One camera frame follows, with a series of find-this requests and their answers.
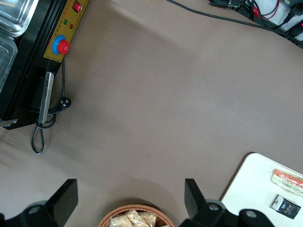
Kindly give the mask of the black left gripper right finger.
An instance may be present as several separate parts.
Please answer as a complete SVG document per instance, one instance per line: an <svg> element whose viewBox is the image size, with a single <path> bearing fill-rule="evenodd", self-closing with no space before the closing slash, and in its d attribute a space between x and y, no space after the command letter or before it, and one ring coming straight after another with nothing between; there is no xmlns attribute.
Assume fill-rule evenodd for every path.
<svg viewBox="0 0 303 227"><path fill-rule="evenodd" d="M195 180L186 178L184 203L188 218L181 227L271 227L268 217L254 209L242 209L238 215L227 210L225 205L212 199L205 199Z"/></svg>

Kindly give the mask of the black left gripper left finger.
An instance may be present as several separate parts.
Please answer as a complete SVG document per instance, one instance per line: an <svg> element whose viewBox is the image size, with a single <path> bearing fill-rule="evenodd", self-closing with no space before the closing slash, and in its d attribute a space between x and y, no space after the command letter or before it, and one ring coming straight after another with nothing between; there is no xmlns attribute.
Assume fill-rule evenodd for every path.
<svg viewBox="0 0 303 227"><path fill-rule="evenodd" d="M63 227L78 205L77 179L68 179L44 204L27 207L13 218L0 215L2 227Z"/></svg>

